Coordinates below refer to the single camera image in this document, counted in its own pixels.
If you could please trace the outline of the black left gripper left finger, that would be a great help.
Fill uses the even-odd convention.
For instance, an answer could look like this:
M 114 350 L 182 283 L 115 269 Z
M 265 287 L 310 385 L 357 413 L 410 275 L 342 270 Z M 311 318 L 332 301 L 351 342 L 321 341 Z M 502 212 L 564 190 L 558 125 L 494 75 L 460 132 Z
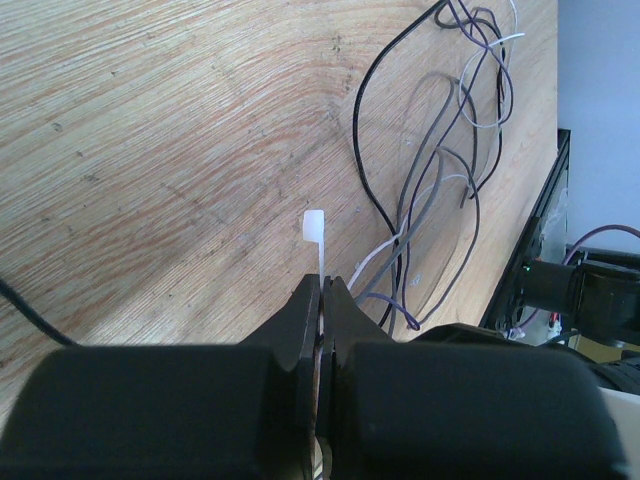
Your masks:
M 321 288 L 318 274 L 306 274 L 287 302 L 240 345 L 267 347 L 285 371 L 314 350 L 320 316 Z

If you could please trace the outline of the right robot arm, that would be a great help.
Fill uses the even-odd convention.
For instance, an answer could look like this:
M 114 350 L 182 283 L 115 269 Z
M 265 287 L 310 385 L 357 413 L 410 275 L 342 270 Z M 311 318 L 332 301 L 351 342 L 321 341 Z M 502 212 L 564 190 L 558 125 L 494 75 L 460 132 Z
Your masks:
M 561 318 L 551 343 L 575 334 L 602 345 L 639 344 L 639 268 L 601 261 L 533 260 L 516 281 L 517 304 L 531 312 L 509 328 L 518 336 L 542 313 Z

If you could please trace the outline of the white zip tie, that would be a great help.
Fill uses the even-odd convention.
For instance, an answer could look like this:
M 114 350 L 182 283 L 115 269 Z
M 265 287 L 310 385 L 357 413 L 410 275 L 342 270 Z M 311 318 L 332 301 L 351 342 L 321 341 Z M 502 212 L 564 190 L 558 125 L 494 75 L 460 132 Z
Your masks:
M 302 235 L 305 242 L 318 247 L 320 281 L 325 278 L 325 212 L 320 209 L 306 210 L 303 215 Z

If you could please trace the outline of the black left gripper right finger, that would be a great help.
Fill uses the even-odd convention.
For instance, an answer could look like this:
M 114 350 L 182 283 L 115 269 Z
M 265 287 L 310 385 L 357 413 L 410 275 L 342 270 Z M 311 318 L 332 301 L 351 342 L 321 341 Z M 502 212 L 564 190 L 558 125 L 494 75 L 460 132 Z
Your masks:
M 325 279 L 323 367 L 381 367 L 393 340 L 356 304 L 342 277 Z

